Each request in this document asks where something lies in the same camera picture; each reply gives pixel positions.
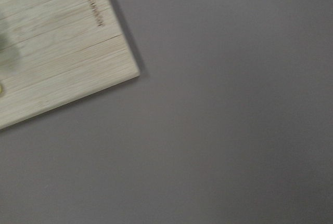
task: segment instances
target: gray surface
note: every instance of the gray surface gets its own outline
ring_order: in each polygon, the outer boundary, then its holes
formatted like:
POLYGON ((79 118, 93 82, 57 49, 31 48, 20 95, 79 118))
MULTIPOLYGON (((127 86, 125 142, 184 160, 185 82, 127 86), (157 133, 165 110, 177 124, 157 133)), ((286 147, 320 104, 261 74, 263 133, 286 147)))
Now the gray surface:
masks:
POLYGON ((333 223, 332 1, 118 0, 143 75, 0 133, 0 223, 333 223))

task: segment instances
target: bamboo cutting board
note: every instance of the bamboo cutting board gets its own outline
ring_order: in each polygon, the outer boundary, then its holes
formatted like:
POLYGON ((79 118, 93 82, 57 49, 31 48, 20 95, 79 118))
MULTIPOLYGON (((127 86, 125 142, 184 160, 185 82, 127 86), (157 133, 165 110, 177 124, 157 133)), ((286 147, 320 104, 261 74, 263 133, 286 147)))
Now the bamboo cutting board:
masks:
POLYGON ((0 128, 136 76, 108 0, 0 0, 0 128))

